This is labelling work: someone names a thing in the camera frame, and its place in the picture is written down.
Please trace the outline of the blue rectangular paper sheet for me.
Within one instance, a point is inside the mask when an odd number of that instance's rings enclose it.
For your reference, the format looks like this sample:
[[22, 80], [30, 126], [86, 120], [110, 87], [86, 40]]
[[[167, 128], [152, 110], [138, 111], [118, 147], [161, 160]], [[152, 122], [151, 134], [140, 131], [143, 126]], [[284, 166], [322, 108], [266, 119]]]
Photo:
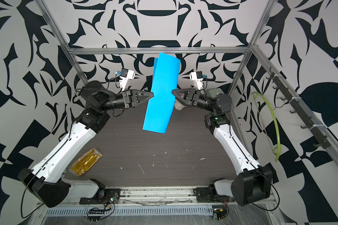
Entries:
[[177, 88], [181, 62], [178, 58], [159, 53], [155, 58], [151, 92], [154, 96], [149, 99], [143, 130], [166, 133], [175, 105], [172, 91]]

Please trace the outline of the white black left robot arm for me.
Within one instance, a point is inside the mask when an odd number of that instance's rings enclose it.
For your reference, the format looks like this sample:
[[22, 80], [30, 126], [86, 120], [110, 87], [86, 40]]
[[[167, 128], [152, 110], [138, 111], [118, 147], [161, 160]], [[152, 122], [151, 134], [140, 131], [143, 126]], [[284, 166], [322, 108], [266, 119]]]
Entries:
[[75, 198], [104, 200], [105, 186], [98, 180], [73, 181], [63, 179], [62, 174], [81, 149], [106, 125], [110, 119], [109, 110], [138, 107], [154, 95], [140, 90], [115, 94], [104, 88], [101, 82], [91, 81], [80, 90], [80, 96], [86, 105], [68, 134], [42, 161], [32, 169], [23, 169], [18, 175], [27, 189], [49, 208]]

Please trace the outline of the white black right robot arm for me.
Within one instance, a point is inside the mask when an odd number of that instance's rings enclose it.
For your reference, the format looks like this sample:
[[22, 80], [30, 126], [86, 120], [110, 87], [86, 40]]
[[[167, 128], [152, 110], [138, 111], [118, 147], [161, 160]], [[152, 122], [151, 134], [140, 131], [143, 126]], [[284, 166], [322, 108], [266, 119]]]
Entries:
[[209, 196], [212, 199], [231, 197], [240, 206], [269, 198], [273, 186], [272, 170], [269, 166], [261, 166], [236, 135], [231, 125], [230, 96], [220, 93], [215, 97], [208, 97], [193, 88], [176, 89], [172, 94], [184, 106], [209, 112], [205, 115], [205, 126], [222, 145], [234, 166], [237, 175], [235, 180], [214, 181], [209, 185]]

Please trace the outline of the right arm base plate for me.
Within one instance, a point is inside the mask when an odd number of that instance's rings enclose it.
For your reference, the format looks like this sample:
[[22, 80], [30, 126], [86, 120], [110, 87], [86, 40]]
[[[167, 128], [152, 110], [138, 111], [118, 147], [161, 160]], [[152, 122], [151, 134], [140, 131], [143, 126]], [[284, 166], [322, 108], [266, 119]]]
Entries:
[[224, 202], [232, 203], [235, 200], [232, 197], [215, 195], [211, 188], [194, 188], [193, 193], [199, 203]]

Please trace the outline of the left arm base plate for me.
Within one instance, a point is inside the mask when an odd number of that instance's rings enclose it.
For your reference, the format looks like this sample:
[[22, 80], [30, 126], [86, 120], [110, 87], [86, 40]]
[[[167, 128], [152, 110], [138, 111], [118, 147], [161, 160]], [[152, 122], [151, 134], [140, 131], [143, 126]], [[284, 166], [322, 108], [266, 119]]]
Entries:
[[93, 197], [81, 198], [80, 205], [104, 204], [109, 200], [119, 200], [121, 194], [120, 188], [99, 188]]

